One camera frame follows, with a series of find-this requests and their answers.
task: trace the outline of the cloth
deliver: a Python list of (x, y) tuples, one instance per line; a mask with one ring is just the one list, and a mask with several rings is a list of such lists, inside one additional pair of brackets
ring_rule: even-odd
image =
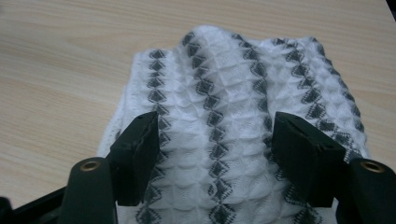
[(296, 197), (271, 153), (276, 111), (305, 118), (368, 157), (360, 112), (314, 37), (252, 40), (199, 26), (174, 49), (134, 57), (98, 155), (140, 114), (159, 113), (160, 156), (120, 223), (335, 223)]

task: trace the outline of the black and white towel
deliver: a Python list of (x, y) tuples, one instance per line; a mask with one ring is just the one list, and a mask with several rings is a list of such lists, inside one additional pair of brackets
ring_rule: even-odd
[(321, 129), (346, 161), (369, 156), (353, 96), (313, 37), (260, 41), (199, 26), (174, 49), (137, 53), (98, 154), (153, 110), (161, 154), (145, 203), (119, 207), (120, 223), (334, 223), (331, 208), (295, 197), (272, 160), (276, 111)]

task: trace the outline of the light wood tabletop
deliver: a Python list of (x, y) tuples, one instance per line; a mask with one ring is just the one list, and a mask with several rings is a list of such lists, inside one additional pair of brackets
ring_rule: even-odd
[(191, 28), (312, 35), (361, 110), (372, 157), (396, 170), (396, 23), (385, 0), (0, 0), (0, 195), (18, 207), (95, 155), (138, 51)]

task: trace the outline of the wooden table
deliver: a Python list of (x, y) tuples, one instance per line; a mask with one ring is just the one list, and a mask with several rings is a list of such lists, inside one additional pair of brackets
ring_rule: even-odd
[(355, 96), (375, 160), (396, 170), (396, 26), (385, 0), (0, 1), (0, 195), (14, 207), (92, 157), (132, 57), (213, 24), (316, 37)]

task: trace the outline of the folded cloth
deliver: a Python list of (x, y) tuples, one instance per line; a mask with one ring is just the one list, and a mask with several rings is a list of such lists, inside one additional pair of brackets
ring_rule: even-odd
[(260, 41), (199, 26), (174, 49), (137, 53), (98, 155), (153, 110), (160, 156), (145, 202), (119, 207), (120, 223), (335, 223), (333, 209), (299, 201), (278, 170), (276, 111), (343, 145), (345, 161), (369, 156), (354, 98), (313, 37)]

